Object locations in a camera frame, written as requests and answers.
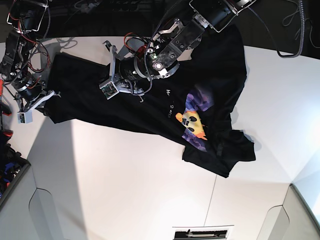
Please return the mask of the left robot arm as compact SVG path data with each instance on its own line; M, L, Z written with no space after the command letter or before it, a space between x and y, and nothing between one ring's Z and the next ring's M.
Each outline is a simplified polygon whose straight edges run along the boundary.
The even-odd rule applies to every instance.
M196 48L206 29L220 33L242 11L249 8L252 0L191 0L190 19L184 21L176 16L163 22L178 5L174 3L164 14L151 37L128 33L123 38L123 47L118 50L108 40L104 42L109 51L109 75L99 84L99 89L109 100L119 93L142 97L148 91L138 82L166 79L179 68L179 57L187 50Z

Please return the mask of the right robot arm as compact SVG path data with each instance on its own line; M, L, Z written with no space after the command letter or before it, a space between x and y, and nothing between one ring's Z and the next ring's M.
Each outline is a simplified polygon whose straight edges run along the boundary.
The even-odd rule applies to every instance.
M43 44L48 32L37 37L41 23L51 13L47 0L15 0L9 8L6 22L13 27L6 37L5 52L0 63L0 88L12 86L18 105L18 123L32 122L34 110L43 111L47 100L58 96L48 89L47 74L51 68L50 54Z

